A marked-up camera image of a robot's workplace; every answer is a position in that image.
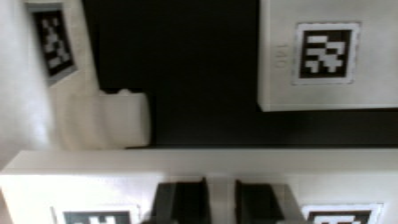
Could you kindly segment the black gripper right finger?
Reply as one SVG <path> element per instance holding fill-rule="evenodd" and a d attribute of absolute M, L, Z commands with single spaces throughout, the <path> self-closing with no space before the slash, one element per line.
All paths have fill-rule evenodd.
<path fill-rule="evenodd" d="M 301 214 L 269 183 L 235 182 L 237 224 L 294 224 Z"/>

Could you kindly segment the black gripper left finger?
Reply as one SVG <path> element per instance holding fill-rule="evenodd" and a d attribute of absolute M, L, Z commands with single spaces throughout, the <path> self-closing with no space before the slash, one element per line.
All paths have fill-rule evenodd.
<path fill-rule="evenodd" d="M 145 224 L 212 224 L 207 179 L 161 183 Z"/>

